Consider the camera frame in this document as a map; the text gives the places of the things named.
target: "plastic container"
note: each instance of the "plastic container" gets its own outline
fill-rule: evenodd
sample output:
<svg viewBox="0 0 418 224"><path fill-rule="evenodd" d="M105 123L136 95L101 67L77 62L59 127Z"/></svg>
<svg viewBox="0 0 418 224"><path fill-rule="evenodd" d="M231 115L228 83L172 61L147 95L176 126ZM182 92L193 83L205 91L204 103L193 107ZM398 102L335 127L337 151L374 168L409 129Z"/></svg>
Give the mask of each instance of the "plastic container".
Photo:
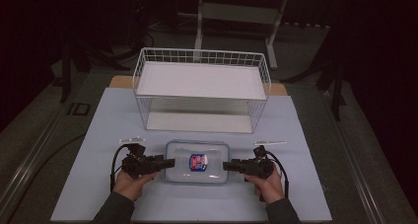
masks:
<svg viewBox="0 0 418 224"><path fill-rule="evenodd" d="M230 161L228 144L219 141L172 140L166 159L175 167L165 170L165 179L178 185L219 186L228 181L223 162Z"/></svg>

